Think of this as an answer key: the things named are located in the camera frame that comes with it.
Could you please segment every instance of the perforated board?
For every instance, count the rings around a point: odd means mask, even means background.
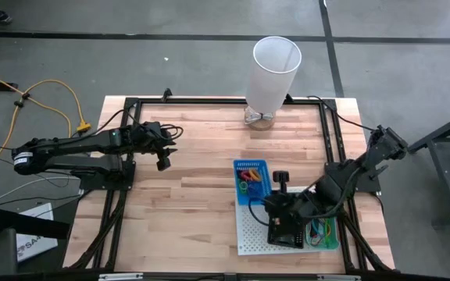
[[[288,192],[301,192],[306,187],[289,187]],[[251,206],[253,212],[263,222],[269,221],[269,216],[262,205]],[[266,238],[268,235],[268,226],[264,226],[251,216],[248,206],[240,206],[237,196],[235,198],[235,221],[237,224],[237,253],[238,255],[250,254],[294,254],[294,253],[313,253],[321,251],[336,251],[320,249],[303,244],[303,249],[282,247],[268,244]]]

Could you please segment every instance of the blue basket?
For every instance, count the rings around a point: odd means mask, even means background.
[[[261,182],[252,183],[256,187],[253,189],[248,188],[248,193],[243,194],[239,189],[239,184],[241,179],[238,177],[238,171],[245,171],[250,168],[258,170],[259,175],[262,177]],[[265,196],[270,195],[272,191],[272,186],[270,186],[269,170],[266,167],[265,160],[234,160],[234,177],[235,177],[235,189],[237,191],[237,201],[239,205],[247,205],[249,203],[249,198],[253,197],[256,199],[263,199]],[[253,201],[251,205],[260,205],[261,201]]]

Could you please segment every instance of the cord connector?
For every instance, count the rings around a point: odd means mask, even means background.
[[[84,133],[91,129],[91,124],[86,123],[85,121],[81,121],[80,125],[76,128],[78,133]]]

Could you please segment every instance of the white paper cup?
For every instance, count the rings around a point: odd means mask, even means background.
[[[253,63],[246,101],[255,111],[272,113],[282,106],[293,83],[302,53],[292,41],[266,37],[253,48]]]

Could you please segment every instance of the wooden tabletop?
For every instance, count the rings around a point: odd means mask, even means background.
[[[125,96],[105,97],[99,124],[124,104]],[[338,98],[340,115],[360,123],[354,98]],[[310,254],[238,256],[234,214],[234,159],[262,158],[269,171],[288,170],[290,186],[308,186],[323,175],[326,161],[319,109],[285,105],[271,130],[251,131],[244,105],[143,105],[141,122],[184,128],[171,167],[159,172],[154,155],[135,155],[137,169],[124,212],[116,271],[343,273],[341,248]],[[328,114],[333,144],[334,134]],[[340,122],[348,158],[366,150],[362,129]],[[107,127],[120,125],[120,115]],[[74,263],[98,232],[106,192],[80,201],[64,266]],[[387,230],[375,197],[357,194],[360,228],[382,261],[393,267]],[[348,233],[352,260],[355,244]],[[104,249],[108,256],[110,237]]]

